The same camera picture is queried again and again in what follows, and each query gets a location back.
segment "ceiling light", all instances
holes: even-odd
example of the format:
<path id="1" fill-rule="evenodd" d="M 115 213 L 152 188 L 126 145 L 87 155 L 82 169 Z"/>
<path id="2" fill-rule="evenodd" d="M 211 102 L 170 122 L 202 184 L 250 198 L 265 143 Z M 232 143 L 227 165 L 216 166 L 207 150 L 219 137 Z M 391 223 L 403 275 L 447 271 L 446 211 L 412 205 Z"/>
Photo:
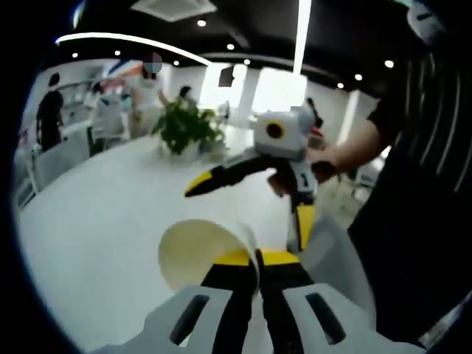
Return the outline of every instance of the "ceiling light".
<path id="1" fill-rule="evenodd" d="M 298 22 L 296 24 L 296 42 L 294 58 L 294 74 L 302 73 L 305 45 L 307 43 L 308 23 L 310 22 L 311 0 L 298 1 Z"/>
<path id="2" fill-rule="evenodd" d="M 169 52 L 173 52 L 194 61 L 198 61 L 206 66 L 212 65 L 212 62 L 208 59 L 205 59 L 199 55 L 195 55 L 193 53 L 188 52 L 187 50 L 183 50 L 177 48 L 176 46 L 171 46 L 169 44 L 165 44 L 158 41 L 153 41 L 147 38 L 136 37 L 135 35 L 122 35 L 120 33 L 107 33 L 107 32 L 86 32 L 86 33 L 73 33 L 71 35 L 63 35 L 56 40 L 56 44 L 65 41 L 73 41 L 74 39 L 86 39 L 86 38 L 107 38 L 107 39 L 120 39 L 122 41 L 130 41 L 134 43 L 145 44 L 147 46 L 154 46 L 156 48 L 162 48 L 168 50 Z"/>

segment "white paper cup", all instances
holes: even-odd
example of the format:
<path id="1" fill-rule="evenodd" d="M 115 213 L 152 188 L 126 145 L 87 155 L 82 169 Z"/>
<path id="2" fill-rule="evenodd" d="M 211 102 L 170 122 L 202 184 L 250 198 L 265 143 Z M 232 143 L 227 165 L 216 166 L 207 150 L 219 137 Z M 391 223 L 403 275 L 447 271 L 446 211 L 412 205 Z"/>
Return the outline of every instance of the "white paper cup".
<path id="1" fill-rule="evenodd" d="M 244 249 L 259 283 L 256 248 L 253 231 L 243 223 L 221 218 L 186 219 L 174 223 L 163 234 L 159 266 L 167 284 L 177 292 L 188 285 L 200 285 L 219 257 Z"/>

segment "white shirt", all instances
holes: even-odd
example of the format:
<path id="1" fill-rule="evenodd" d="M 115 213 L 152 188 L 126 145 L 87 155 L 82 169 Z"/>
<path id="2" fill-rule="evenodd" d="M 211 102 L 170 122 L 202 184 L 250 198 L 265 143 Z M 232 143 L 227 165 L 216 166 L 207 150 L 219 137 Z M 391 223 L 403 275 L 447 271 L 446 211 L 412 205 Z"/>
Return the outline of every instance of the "white shirt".
<path id="1" fill-rule="evenodd" d="M 86 98 L 83 101 L 83 104 L 85 107 L 90 108 L 90 109 L 96 109 L 98 100 L 99 100 L 99 95 L 98 94 L 93 94 L 92 92 L 87 92 Z"/>
<path id="2" fill-rule="evenodd" d="M 146 111 L 149 108 L 160 108 L 162 105 L 158 98 L 158 92 L 162 89 L 162 83 L 159 79 L 149 80 L 139 77 L 134 83 L 133 89 L 136 92 L 138 111 Z"/>

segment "ceiling air vent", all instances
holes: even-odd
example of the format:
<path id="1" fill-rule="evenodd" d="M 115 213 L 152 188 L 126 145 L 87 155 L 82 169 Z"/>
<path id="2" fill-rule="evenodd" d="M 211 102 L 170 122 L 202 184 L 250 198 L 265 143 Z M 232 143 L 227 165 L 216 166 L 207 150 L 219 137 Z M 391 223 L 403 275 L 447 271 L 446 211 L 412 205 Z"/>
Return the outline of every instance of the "ceiling air vent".
<path id="1" fill-rule="evenodd" d="M 216 11 L 208 0 L 139 0 L 131 9 L 147 13 L 167 22 Z"/>

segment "window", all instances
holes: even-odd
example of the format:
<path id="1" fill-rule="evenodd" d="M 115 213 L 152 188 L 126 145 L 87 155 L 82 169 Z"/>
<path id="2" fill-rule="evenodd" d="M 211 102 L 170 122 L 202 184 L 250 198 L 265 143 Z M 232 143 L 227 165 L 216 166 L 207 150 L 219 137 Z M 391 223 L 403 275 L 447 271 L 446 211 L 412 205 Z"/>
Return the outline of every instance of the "window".
<path id="1" fill-rule="evenodd" d="M 235 65 L 233 71 L 235 79 L 231 87 L 218 87 L 221 70 L 229 65 L 227 63 L 214 63 L 206 68 L 200 96 L 200 106 L 202 108 L 216 109 L 226 101 L 229 101 L 232 108 L 239 106 L 248 68 L 243 64 Z"/>
<path id="2" fill-rule="evenodd" d="M 252 110 L 261 114 L 267 111 L 290 111 L 292 106 L 303 105 L 307 78 L 291 72 L 264 68 L 252 103 Z"/>

